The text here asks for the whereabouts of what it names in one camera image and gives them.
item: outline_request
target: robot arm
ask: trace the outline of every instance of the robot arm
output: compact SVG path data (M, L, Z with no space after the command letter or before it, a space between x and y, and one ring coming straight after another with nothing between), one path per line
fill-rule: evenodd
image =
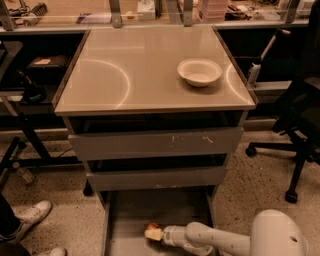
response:
M168 226L163 231L160 228L146 230L145 236L199 256L209 255L213 247L233 256L311 256L299 227L287 215L275 210L256 216L251 237L197 222L186 227Z

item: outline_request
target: speckled floor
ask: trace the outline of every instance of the speckled floor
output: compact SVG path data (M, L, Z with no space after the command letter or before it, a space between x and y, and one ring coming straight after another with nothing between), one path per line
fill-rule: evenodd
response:
M8 146L7 138L0 134L0 156ZM220 229L249 235L257 213L277 209L298 224L314 247L315 255L320 255L319 166L306 164L297 188L299 201L289 204L284 200L284 193L294 167L290 160L292 153L259 150L255 158L248 158L244 153L250 141L285 140L286 137L272 132L244 133L214 200L216 223ZM60 140L49 141L46 146L53 155L70 147ZM3 188L4 196L17 212L43 199L53 203L50 215L31 230L22 244L32 255L63 246L69 256L99 256L104 210L96 195L85 197L82 193L86 181L83 167L42 167L32 171L37 177L35 184L27 187L16 174L10 173Z

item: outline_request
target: black office chair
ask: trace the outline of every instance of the black office chair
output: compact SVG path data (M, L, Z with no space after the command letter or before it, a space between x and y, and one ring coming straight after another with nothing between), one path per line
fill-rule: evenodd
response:
M296 166L285 196L287 202L296 203L295 189L305 161L320 165L320 0L311 10L299 72L275 104L280 118L273 131L287 134L292 143L252 142L246 154L253 157L256 148L296 152Z

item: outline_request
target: white sneaker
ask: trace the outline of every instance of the white sneaker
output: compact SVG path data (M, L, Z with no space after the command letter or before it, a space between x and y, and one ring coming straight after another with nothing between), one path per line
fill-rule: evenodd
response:
M51 202L44 200L33 205L26 212L16 215L16 217L20 219L21 224L19 229L10 236L12 239L8 242L13 244L19 243L32 226L38 224L48 216L51 208Z
M66 255L67 255L66 249L64 249L63 247L56 247L49 252L40 253L38 256L66 256Z

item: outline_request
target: open drawer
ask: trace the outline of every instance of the open drawer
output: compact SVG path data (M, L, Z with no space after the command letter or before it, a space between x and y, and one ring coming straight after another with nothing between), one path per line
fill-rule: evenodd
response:
M102 255L189 256L191 254L181 248L147 240L144 230L150 222L162 228L185 226L190 222L212 226L209 204L205 187L108 192Z

